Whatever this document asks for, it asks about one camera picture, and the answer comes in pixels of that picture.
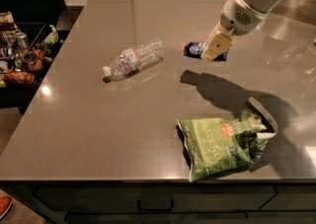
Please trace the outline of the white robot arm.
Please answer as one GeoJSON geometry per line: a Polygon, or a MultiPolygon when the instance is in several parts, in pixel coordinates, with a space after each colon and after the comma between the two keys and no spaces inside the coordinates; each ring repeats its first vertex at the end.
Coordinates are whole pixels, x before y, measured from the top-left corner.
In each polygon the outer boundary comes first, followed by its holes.
{"type": "Polygon", "coordinates": [[[256,30],[268,13],[282,0],[227,0],[220,19],[210,33],[201,58],[213,61],[227,51],[233,38],[256,30]]]}

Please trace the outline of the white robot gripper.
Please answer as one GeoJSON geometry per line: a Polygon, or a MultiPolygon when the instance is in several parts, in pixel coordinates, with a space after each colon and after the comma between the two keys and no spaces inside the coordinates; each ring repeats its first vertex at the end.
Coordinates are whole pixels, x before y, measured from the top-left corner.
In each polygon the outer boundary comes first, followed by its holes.
{"type": "Polygon", "coordinates": [[[253,9],[245,0],[227,0],[220,15],[221,31],[210,35],[201,58],[214,60],[232,46],[232,36],[243,36],[254,31],[267,15],[253,9]]]}

